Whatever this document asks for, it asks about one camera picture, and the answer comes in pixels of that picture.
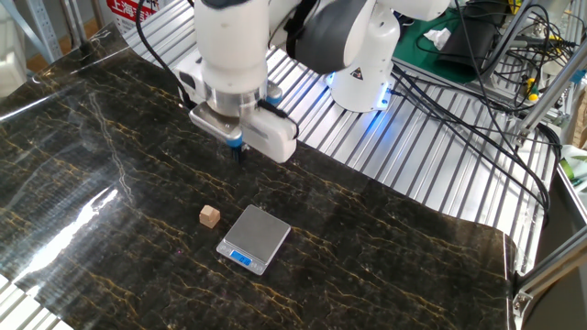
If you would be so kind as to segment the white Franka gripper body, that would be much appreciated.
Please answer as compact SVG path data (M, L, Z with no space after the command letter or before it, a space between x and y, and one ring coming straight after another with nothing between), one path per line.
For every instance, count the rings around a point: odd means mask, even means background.
M187 57L173 69L195 103L188 116L192 123L230 147L247 145L278 163L295 152L297 125L277 108L282 91L268 80L247 93L213 89L202 76L203 59Z

